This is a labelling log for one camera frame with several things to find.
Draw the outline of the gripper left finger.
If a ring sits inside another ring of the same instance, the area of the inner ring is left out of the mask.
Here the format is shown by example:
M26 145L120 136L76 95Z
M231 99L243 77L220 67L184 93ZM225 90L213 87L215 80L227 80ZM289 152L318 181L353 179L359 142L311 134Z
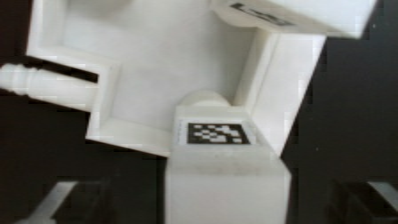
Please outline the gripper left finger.
M60 181L16 224L110 224L110 193L101 181Z

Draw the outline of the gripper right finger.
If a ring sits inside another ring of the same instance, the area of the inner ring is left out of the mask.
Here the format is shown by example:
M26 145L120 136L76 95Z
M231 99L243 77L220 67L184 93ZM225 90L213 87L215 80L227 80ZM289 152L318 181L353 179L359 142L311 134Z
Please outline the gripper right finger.
M330 224L398 224L398 187L389 182L332 182Z

